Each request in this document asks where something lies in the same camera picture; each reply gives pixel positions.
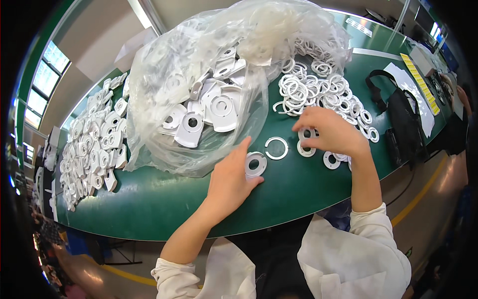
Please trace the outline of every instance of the white jacket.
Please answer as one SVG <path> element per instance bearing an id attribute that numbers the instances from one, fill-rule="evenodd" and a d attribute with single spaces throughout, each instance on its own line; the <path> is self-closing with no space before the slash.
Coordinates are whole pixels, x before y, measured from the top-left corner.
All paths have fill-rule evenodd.
<path id="1" fill-rule="evenodd" d="M 350 214 L 350 232 L 314 215 L 302 238 L 297 260 L 315 299 L 401 298 L 412 268 L 397 249 L 385 203 L 375 210 Z M 206 263 L 202 289 L 193 264 L 161 258 L 151 275 L 158 299 L 255 299 L 255 265 L 228 241 L 218 238 Z"/>

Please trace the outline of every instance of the floor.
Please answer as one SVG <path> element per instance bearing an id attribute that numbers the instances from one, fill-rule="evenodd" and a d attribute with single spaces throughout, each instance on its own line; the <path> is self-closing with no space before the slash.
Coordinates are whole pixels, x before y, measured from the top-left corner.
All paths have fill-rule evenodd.
<path id="1" fill-rule="evenodd" d="M 402 167 L 381 181 L 383 201 L 389 203 L 410 182 L 412 172 Z M 428 255 L 441 243 L 458 199 L 467 184 L 465 153 L 448 157 L 440 152 L 424 165 L 419 165 L 405 193 L 387 208 L 398 248 L 410 256 L 413 275 L 419 275 Z M 206 240 L 196 264 L 196 275 L 203 283 L 207 253 L 214 240 Z M 164 245 L 163 242 L 136 242 L 135 260 L 138 265 L 98 266 L 83 255 L 71 256 L 58 250 L 65 271 L 92 298 L 154 298 L 157 294 L 151 269 Z M 133 243 L 125 244 L 121 252 L 132 259 Z M 126 262 L 113 250 L 107 262 Z"/>

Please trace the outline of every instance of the green workbench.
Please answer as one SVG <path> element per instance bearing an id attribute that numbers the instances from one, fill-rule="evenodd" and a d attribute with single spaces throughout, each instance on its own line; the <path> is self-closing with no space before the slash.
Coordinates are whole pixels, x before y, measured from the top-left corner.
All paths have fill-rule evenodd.
<path id="1" fill-rule="evenodd" d="M 376 105 L 370 99 L 365 84 L 366 76 L 374 69 L 384 69 L 390 62 L 408 72 L 405 63 L 391 55 L 408 54 L 410 49 L 404 36 L 371 21 L 351 16 L 353 20 L 369 28 L 373 35 L 351 27 L 345 20 L 348 15 L 333 13 L 336 21 L 352 35 L 350 46 L 372 50 L 371 54 L 353 54 L 352 61 L 345 67 L 345 78 L 356 95 L 373 116 L 374 126 L 380 133 L 380 141 L 370 143 L 379 178 L 383 179 L 396 170 L 389 159 L 383 133 L 391 127 L 387 113 L 377 115 Z M 118 76 L 118 70 L 107 76 Z M 264 153 L 267 139 L 279 136 L 288 143 L 289 153 L 282 160 L 268 159 L 263 173 L 264 183 L 255 188 L 237 211 L 214 227 L 209 237 L 250 232 L 291 221 L 325 209 L 348 197 L 351 193 L 351 172 L 347 163 L 336 170 L 330 170 L 323 163 L 323 152 L 317 150 L 313 157 L 305 158 L 296 150 L 297 133 L 291 131 L 297 118 L 280 115 L 272 111 L 272 105 L 282 97 L 278 81 L 269 85 L 269 114 L 257 140 L 249 147 L 250 152 Z M 387 99 L 394 91 L 394 85 L 382 78 L 374 79 Z M 113 99 L 121 97 L 122 86 L 114 91 Z M 435 116 L 429 143 L 445 126 L 451 115 L 448 105 L 437 100 L 441 112 Z M 280 142 L 272 142 L 267 150 L 272 155 L 283 153 Z M 83 198 L 76 211 L 66 210 L 61 190 L 57 195 L 58 222 L 64 225 L 104 236 L 132 239 L 165 241 L 201 204 L 207 194 L 210 175 L 203 178 L 189 178 L 172 175 L 153 167 L 141 167 L 133 172 L 114 171 L 118 185 L 113 192 L 106 188 L 95 191 Z"/>

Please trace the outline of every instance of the black bag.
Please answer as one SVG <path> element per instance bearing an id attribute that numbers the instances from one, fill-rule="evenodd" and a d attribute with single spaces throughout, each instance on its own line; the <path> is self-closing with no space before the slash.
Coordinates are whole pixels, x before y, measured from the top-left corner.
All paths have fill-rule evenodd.
<path id="1" fill-rule="evenodd" d="M 373 85 L 370 79 L 373 76 L 385 76 L 397 87 L 389 97 L 388 104 L 383 101 L 380 88 Z M 388 110 L 392 129 L 387 130 L 385 136 L 388 139 L 389 153 L 395 166 L 400 167 L 409 161 L 410 169 L 412 169 L 416 162 L 427 160 L 429 154 L 425 146 L 425 134 L 423 133 L 420 110 L 415 96 L 408 90 L 401 90 L 395 78 L 384 70 L 376 69 L 372 71 L 365 82 L 372 93 L 372 101 L 377 104 L 380 113 Z"/>

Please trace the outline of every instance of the person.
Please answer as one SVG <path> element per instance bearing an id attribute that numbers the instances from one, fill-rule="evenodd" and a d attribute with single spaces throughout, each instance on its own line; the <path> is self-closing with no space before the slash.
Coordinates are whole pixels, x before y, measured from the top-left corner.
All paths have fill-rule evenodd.
<path id="1" fill-rule="evenodd" d="M 209 231 L 264 181 L 262 177 L 246 180 L 245 159 L 251 141 L 247 137 L 216 164 L 203 203 L 164 245 L 151 271 L 157 281 L 157 298 L 402 297 L 410 283 L 411 266 L 393 239 L 368 140 L 334 111 L 320 107 L 304 110 L 292 130 L 302 128 L 319 132 L 319 137 L 302 141 L 302 147 L 352 157 L 349 233 L 314 214 L 304 218 L 309 223 L 303 231 L 293 233 L 293 226 L 283 224 L 289 225 L 282 229 L 287 233 L 283 238 L 274 236 L 272 243 L 284 250 L 269 247 L 266 253 L 254 254 L 262 246 L 261 238 L 251 237 L 246 246 L 235 244 L 232 237 L 218 238 L 211 246 L 204 285 L 199 289 L 192 262 Z"/>

